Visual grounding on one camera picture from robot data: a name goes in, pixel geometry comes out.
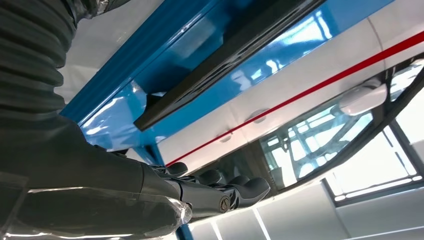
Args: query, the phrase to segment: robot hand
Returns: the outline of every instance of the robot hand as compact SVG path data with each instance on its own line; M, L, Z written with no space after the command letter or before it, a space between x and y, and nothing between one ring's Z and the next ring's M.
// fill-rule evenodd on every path
M158 165L152 165L150 168L178 191L179 200L190 205L194 218L250 207L270 191L267 181L260 177L249 179L246 176L237 176L228 184L220 184L222 177L213 169L199 177L181 177L187 172L187 167L182 162L169 168Z

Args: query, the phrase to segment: white wall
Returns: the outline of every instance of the white wall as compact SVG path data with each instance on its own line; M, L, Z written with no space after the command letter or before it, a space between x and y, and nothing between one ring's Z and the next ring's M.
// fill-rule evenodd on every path
M349 237L322 184L259 207L258 211L272 240Z
M414 240L424 231L424 188L335 208L322 184L252 209L194 223L195 240ZM211 222L216 222L220 237Z

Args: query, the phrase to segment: plastic wrap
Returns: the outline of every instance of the plastic wrap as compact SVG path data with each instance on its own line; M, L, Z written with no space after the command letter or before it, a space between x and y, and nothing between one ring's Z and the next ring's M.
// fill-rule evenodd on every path
M67 0L75 22L81 19L92 19L116 9L130 0Z
M28 192L28 178L0 171L0 237L15 219Z
M31 189L2 240L162 239L192 217L166 196L89 187Z
M131 81L81 126L87 142L108 151L147 144L148 132L134 126L134 120L146 108L146 93Z

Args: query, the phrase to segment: blue paint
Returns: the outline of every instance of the blue paint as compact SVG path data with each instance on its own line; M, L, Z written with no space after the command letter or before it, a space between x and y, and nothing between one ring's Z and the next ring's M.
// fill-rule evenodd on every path
M150 153L147 152L144 146L134 147L134 152L136 152L140 158L142 158L148 165L164 165L163 161L158 161Z
M194 240L192 232L190 231L190 228L187 224L181 225L176 230L176 236L178 240Z
M87 121L217 2L165 0L60 114L79 124Z
M133 58L125 58L123 56L125 52L121 52L127 45L125 44L118 51L119 54L117 52L106 64L110 67L113 63L118 64L121 59L128 59L127 64L133 67L133 71L130 71L130 68L125 68L124 73L114 73L113 76L117 79L114 78L111 81L113 80L115 83L119 82L120 84L118 87L115 86L116 89L114 90L110 90L112 85L108 85L108 89L110 96L113 96L114 93L117 94L113 98L106 98L108 100L103 101L106 104L102 103L97 108L100 110L92 111L95 113L94 115L87 114L87 111L85 111L84 114L86 115L71 114L73 116L72 119L79 121L90 143L98 144L107 149L119 150L140 145L154 145L252 86L264 81L284 66L325 44L329 39L341 34L392 1L326 1L190 104L164 118L147 131L140 132L133 125L133 122L145 109L145 93L166 91L188 75L192 69L222 44L225 27L231 18L235 17L228 9L242 11L249 2L247 0L209 1L206 4L205 1L200 1L204 4L200 4L197 9L201 9L202 17L191 18L192 23L189 29L185 30L181 35L174 34L174 36L178 36L177 39L168 40L166 44L160 46L160 50L154 51L151 56L147 56L148 53L145 52L145 60L135 56L132 56ZM140 41L146 43L142 35L137 36ZM136 52L138 48L124 49L128 54L131 54L131 52ZM101 77L109 80L110 76L105 75L107 72L107 66L103 67L91 82L99 81ZM125 85L128 81L123 81L123 79L132 81ZM134 85L139 85L141 89L134 91ZM92 84L89 88L91 88L91 91L93 89L99 90L99 87L94 88ZM88 90L85 90L82 96L85 96L87 101L89 98L84 95L86 91ZM68 114L75 112L76 110L72 108L78 106L78 104L72 105L72 102L80 100L72 100L66 108L68 110L63 114L69 116Z

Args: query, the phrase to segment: window glass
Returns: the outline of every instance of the window glass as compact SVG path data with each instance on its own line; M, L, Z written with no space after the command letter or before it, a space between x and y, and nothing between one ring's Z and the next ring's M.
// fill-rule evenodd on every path
M344 114L338 102L336 98L260 140L279 189L324 166L373 120L370 112L357 116Z
M424 139L424 89L399 113L396 121L411 144Z
M418 59L407 68L394 73L390 86L390 100L392 102L395 101L409 85L411 85L423 67L424 59Z
M389 126L326 177L335 201L420 180Z

